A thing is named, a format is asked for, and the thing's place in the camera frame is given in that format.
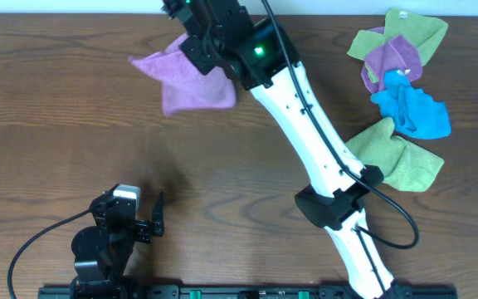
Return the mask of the large purple microfiber cloth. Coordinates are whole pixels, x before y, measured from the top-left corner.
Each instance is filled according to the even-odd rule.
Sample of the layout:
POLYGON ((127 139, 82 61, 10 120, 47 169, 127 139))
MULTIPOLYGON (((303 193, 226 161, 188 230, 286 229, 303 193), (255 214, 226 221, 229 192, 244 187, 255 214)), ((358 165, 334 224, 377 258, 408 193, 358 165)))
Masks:
POLYGON ((220 67, 201 74, 180 50, 188 38, 183 34, 163 51, 129 59, 146 76, 162 83, 162 111, 167 117, 187 110, 223 110, 236 106, 233 82, 220 67))

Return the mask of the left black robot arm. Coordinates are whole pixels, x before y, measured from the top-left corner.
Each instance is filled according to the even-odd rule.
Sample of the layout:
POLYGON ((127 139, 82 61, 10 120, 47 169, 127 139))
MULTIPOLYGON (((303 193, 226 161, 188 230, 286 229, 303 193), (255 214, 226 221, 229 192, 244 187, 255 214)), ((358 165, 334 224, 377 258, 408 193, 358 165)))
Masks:
POLYGON ((150 220, 138 220, 140 188, 116 184, 90 204, 95 225, 73 238, 76 278, 69 297, 78 299, 145 298, 146 291, 124 275, 136 243, 150 243, 164 234, 163 197, 160 193, 150 220))

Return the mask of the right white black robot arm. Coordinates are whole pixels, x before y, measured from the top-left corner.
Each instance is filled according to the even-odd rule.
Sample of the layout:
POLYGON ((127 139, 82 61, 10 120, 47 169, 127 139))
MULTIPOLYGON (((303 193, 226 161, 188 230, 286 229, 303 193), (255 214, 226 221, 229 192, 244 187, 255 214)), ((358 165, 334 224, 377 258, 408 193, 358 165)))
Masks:
POLYGON ((402 289, 384 266, 368 230, 364 200, 377 189, 379 167, 366 165, 341 140, 317 101, 298 51, 267 2, 254 23, 237 0, 163 0, 163 11, 184 26, 180 49, 203 75, 221 67, 250 91, 283 130, 299 155, 309 185, 295 196, 299 210, 333 240, 362 298, 401 298, 402 289))

